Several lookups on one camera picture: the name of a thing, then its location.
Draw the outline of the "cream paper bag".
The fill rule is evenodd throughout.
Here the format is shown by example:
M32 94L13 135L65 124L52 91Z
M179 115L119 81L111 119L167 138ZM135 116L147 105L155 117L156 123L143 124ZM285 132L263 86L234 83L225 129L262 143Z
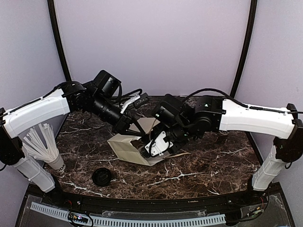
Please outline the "cream paper bag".
M140 118L138 122L146 134L152 130L168 131L168 128L155 118ZM138 141L140 138L141 137L116 134L107 142L120 160L145 166L153 166L167 157L177 154L177 152L175 154L166 152L163 156L143 158L139 152L139 148L142 147Z

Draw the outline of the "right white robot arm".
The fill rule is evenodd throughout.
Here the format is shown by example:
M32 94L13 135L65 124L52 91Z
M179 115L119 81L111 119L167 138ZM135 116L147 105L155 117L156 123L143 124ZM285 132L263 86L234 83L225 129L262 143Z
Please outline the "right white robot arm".
M272 135L270 152L251 177L242 202L252 205L285 165L291 165L303 154L303 122L293 104L270 108L241 103L226 93L200 96L194 106L187 99L167 94L158 102L152 116L158 121L142 137L140 149L144 158L175 153L190 140L201 139L206 132L247 131Z

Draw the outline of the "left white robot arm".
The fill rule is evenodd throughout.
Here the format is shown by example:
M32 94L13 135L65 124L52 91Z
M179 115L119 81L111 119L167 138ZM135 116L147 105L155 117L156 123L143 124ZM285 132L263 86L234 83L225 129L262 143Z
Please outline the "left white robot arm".
M130 113L110 102L116 88L109 82L63 82L47 95L15 109L0 110L0 161L13 166L36 184L56 206L63 206L67 196L61 192L56 177L46 172L23 149L18 135L31 127L77 110L95 114L122 135L143 136L143 128Z

